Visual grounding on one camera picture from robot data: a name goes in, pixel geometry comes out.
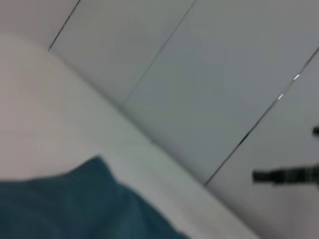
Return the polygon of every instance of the white surface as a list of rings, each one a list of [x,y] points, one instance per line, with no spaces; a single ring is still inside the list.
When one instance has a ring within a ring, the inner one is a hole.
[[[318,47],[306,2],[199,0],[125,112],[206,181]]]
[[[77,0],[1,0],[0,31],[49,47]]]
[[[84,0],[52,48],[121,104],[193,0]]]
[[[255,238],[58,59],[8,35],[0,52],[1,179],[61,173],[101,154],[116,178],[193,238]]]
[[[253,185],[253,169],[319,162],[319,57],[213,178],[209,188],[262,238],[319,237],[316,186]]]

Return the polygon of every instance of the blue-green towel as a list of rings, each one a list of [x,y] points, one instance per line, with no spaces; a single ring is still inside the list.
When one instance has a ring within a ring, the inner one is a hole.
[[[100,157],[73,171],[0,183],[0,239],[179,239]]]

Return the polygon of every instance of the panel seam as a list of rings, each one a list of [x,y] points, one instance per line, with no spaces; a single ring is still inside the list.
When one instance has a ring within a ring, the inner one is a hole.
[[[305,68],[309,65],[309,63],[313,60],[313,58],[317,55],[319,51],[319,47],[314,51],[311,57],[306,61],[301,70],[289,81],[289,83],[284,87],[284,89],[280,92],[277,98],[270,104],[270,106],[266,109],[266,111],[259,117],[256,123],[248,130],[245,136],[240,140],[240,142],[235,146],[235,148],[230,152],[230,154],[222,161],[222,163],[218,166],[218,168],[213,172],[213,174],[209,177],[209,179],[203,184],[204,187],[210,183],[210,181],[216,176],[216,174],[221,170],[221,168],[225,165],[225,163],[233,156],[233,154],[237,151],[237,149],[241,146],[241,144],[246,140],[246,138],[250,135],[250,133],[259,125],[259,123],[264,119],[264,117],[270,112],[270,110],[277,104],[277,102],[288,92],[296,79],[298,79]]]
[[[151,63],[149,64],[149,66],[146,68],[146,70],[143,72],[142,76],[140,77],[139,81],[134,85],[134,87],[131,89],[131,91],[129,92],[129,95],[125,98],[125,100],[120,104],[120,109],[122,110],[125,107],[125,104],[127,103],[127,101],[129,100],[129,98],[132,96],[132,94],[134,93],[134,91],[136,90],[136,88],[138,87],[138,85],[141,83],[141,81],[143,80],[143,78],[145,77],[145,75],[147,74],[147,72],[150,70],[150,68],[152,67],[152,65],[155,63],[156,59],[159,57],[159,55],[161,54],[161,52],[163,51],[163,49],[166,47],[166,45],[168,44],[168,42],[171,40],[171,38],[173,37],[174,33],[176,32],[176,30],[179,28],[179,26],[181,25],[181,23],[184,21],[184,19],[186,18],[186,16],[188,15],[189,11],[191,10],[192,7],[194,7],[195,3],[197,2],[197,0],[194,0],[194,2],[192,3],[192,5],[189,7],[189,9],[187,10],[187,12],[184,14],[184,16],[182,17],[182,19],[179,21],[179,23],[177,24],[177,26],[174,28],[174,30],[171,32],[171,34],[168,36],[168,38],[166,39],[166,41],[164,42],[164,44],[160,47],[159,51],[157,52],[157,54],[155,55],[155,57],[153,58],[153,60],[151,61]]]
[[[61,28],[60,28],[58,34],[55,36],[55,38],[53,39],[51,45],[49,46],[48,51],[50,51],[51,48],[53,47],[55,41],[58,39],[58,37],[59,37],[59,35],[61,34],[63,28],[65,27],[66,23],[69,21],[70,17],[71,17],[72,14],[74,13],[74,11],[75,11],[75,9],[77,8],[77,6],[79,5],[80,1],[81,1],[81,0],[78,0],[78,2],[76,3],[76,5],[75,5],[74,8],[72,9],[71,13],[69,14],[68,18],[66,19],[66,21],[64,22],[64,24],[61,26]]]

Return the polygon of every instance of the white wall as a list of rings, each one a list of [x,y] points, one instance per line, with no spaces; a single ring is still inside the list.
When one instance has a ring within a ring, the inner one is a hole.
[[[193,0],[83,0],[52,51],[121,105]]]
[[[252,184],[254,169],[319,162],[319,56],[280,103],[224,165],[209,188],[262,238],[314,239],[319,236],[319,191],[312,186]]]
[[[49,47],[77,0],[1,0],[0,32],[9,31]]]
[[[318,47],[317,23],[298,7],[199,0],[124,111],[207,180]]]

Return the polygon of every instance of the teal fabric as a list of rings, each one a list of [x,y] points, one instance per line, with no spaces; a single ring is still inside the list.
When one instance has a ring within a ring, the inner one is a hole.
[[[55,177],[0,183],[1,239],[178,239],[100,157]]]

